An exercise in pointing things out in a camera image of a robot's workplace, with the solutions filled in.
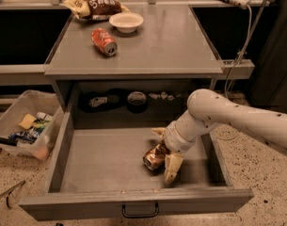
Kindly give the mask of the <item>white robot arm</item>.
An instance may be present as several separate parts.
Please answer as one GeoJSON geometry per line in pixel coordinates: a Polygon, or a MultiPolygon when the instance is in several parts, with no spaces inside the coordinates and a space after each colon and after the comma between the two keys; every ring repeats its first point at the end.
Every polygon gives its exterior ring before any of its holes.
{"type": "Polygon", "coordinates": [[[209,89],[197,89],[187,99],[182,116],[165,128],[157,128],[164,145],[164,182],[171,184],[183,163],[183,155],[198,137],[226,124],[276,150],[287,152],[287,114],[239,105],[209,89]]]}

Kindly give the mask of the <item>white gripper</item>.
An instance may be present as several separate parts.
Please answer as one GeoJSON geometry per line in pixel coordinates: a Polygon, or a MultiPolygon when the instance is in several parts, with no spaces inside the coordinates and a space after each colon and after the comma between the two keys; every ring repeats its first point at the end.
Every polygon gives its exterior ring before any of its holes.
{"type": "Polygon", "coordinates": [[[182,116],[172,121],[168,127],[152,128],[161,141],[175,153],[167,154],[165,157],[164,182],[170,185],[174,182],[177,173],[183,163],[181,153],[188,152],[196,143],[196,140],[214,130],[218,123],[210,116],[203,113],[193,113],[187,109],[182,116]]]}

